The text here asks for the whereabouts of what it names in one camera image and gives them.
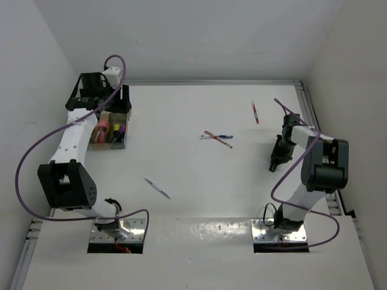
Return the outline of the pink cap highlighter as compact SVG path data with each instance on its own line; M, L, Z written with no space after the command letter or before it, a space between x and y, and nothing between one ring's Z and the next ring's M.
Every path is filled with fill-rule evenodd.
M276 162L271 162L271 163L270 163L270 167L269 167L269 171L270 171L270 172L275 172L277 166L278 166L278 164L277 164Z

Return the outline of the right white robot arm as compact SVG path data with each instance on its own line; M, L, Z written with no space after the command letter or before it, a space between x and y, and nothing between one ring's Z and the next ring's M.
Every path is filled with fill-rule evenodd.
M282 133L277 136L270 156L269 171L292 160L294 148L303 148L301 183L286 202L275 211L273 227L283 232L297 231L309 210L325 194L343 189L348 182L349 151L347 140L319 135L302 124L299 114L283 118Z

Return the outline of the yellow cap highlighter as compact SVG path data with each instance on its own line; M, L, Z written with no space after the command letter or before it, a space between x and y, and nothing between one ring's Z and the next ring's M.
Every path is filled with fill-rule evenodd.
M121 125L118 123L115 123L113 125L113 135L112 135L112 140L111 140L112 143L115 143L116 141L118 141L120 139L120 127L121 127Z

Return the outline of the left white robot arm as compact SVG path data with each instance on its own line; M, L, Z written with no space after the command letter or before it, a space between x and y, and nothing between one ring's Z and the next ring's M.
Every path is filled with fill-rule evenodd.
M51 208L94 218L99 232L124 241L131 231L118 219L122 207L113 198L99 199L97 186L85 168L89 147L123 149L131 113L129 87L121 85L122 69L82 73L65 107L67 123L62 139L48 164L37 175Z

